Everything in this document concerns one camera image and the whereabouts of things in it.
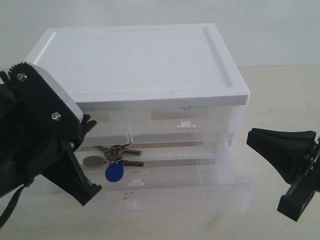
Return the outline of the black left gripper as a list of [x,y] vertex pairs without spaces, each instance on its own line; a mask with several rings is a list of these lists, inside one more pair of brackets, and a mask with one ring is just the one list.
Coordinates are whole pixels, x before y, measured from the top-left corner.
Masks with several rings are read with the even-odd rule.
[[43,176],[85,206],[101,190],[73,150],[97,125],[43,68],[28,62],[0,73],[0,194]]

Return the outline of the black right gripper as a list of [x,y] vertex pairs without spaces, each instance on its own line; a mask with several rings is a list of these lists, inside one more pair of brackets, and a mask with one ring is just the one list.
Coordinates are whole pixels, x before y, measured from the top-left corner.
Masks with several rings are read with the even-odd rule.
[[298,186],[313,173],[320,156],[320,138],[312,130],[299,132],[252,128],[246,144],[265,158],[292,186],[281,196],[277,211],[297,222],[315,195],[315,190]]

